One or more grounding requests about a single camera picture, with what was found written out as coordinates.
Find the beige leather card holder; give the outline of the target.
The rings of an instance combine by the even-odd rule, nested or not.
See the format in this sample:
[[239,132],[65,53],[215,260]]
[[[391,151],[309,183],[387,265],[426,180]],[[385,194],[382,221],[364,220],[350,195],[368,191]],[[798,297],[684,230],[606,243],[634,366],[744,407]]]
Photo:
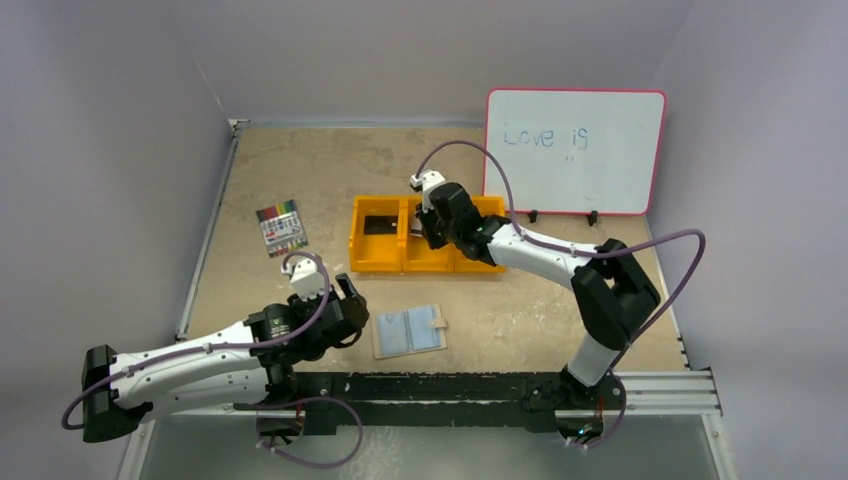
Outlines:
[[448,347],[447,321],[438,305],[383,313],[373,324],[374,357],[378,360]]

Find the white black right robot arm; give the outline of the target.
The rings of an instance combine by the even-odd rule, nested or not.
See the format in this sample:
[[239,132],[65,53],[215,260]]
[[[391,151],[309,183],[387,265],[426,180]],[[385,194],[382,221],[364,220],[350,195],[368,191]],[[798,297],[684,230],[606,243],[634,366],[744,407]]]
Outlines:
[[600,246],[543,236],[530,241],[511,219],[482,215],[468,192],[428,171],[412,177],[420,193],[415,216],[432,250],[448,244],[489,266],[507,267],[559,284],[574,295],[586,334],[561,375],[564,399],[584,407],[601,391],[600,381],[660,304],[660,295],[625,244]]

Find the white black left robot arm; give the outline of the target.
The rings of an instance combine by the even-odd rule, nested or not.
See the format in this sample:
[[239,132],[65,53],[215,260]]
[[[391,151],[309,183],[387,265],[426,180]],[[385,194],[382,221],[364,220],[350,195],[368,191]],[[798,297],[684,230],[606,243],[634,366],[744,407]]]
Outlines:
[[292,294],[189,342],[123,354],[93,347],[82,374],[83,440],[114,440],[143,423],[206,406],[287,408],[316,392],[296,379],[294,365],[352,346],[369,317],[366,298],[339,274],[327,296]]

